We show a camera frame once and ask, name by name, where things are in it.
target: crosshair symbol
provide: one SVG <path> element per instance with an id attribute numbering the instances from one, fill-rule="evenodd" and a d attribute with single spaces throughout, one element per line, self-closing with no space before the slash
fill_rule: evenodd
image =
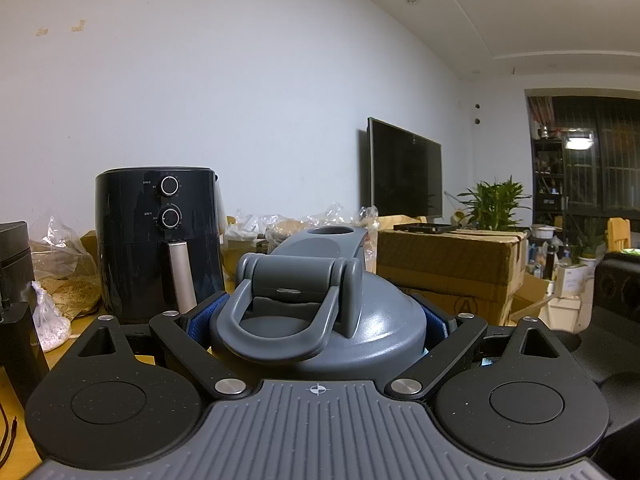
<path id="1" fill-rule="evenodd" d="M 330 390 L 331 388 L 325 388 L 322 384 L 314 384 L 311 388 L 307 388 L 312 394 L 316 394 L 319 396 L 320 394 L 324 394 L 325 391 Z"/>

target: ceiling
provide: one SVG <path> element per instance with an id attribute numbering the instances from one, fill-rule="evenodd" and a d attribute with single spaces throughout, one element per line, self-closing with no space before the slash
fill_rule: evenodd
<path id="1" fill-rule="evenodd" d="M 372 0 L 459 76 L 640 75 L 640 0 Z"/>

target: gray ribbed plate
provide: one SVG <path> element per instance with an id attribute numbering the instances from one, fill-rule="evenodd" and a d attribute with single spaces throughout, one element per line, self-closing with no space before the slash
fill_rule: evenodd
<path id="1" fill-rule="evenodd" d="M 47 460 L 33 480 L 600 480 L 587 460 L 545 472 L 485 464 L 453 446 L 420 404 L 382 396 L 372 382 L 265 381 L 215 404 L 180 448 L 120 471 Z"/>

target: metal screw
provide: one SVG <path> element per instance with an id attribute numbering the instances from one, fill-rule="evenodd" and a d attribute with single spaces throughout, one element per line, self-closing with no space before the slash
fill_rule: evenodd
<path id="1" fill-rule="evenodd" d="M 237 395 L 244 392 L 246 384 L 240 379 L 220 379 L 214 386 L 214 388 L 221 394 L 225 395 Z"/>
<path id="2" fill-rule="evenodd" d="M 396 394 L 413 395 L 422 389 L 422 385 L 415 379 L 396 379 L 391 383 L 391 389 Z"/>

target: potted plant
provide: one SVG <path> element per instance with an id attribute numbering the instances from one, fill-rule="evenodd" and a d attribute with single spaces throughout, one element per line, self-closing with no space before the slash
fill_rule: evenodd
<path id="1" fill-rule="evenodd" d="M 580 245 L 580 262 L 589 267 L 589 273 L 593 274 L 596 266 L 596 249 L 604 242 L 604 235 L 598 233 L 598 221 L 595 218 L 587 218 L 584 223 L 584 231 L 578 229 L 578 245 Z"/>
<path id="2" fill-rule="evenodd" d="M 530 209 L 520 205 L 520 200 L 531 198 L 531 195 L 523 194 L 523 190 L 523 185 L 514 182 L 510 176 L 504 182 L 493 184 L 480 181 L 475 189 L 467 189 L 466 193 L 458 196 L 471 197 L 461 201 L 469 209 L 467 216 L 470 224 L 476 224 L 485 231 L 509 231 L 518 227 L 513 219 L 514 209 Z"/>

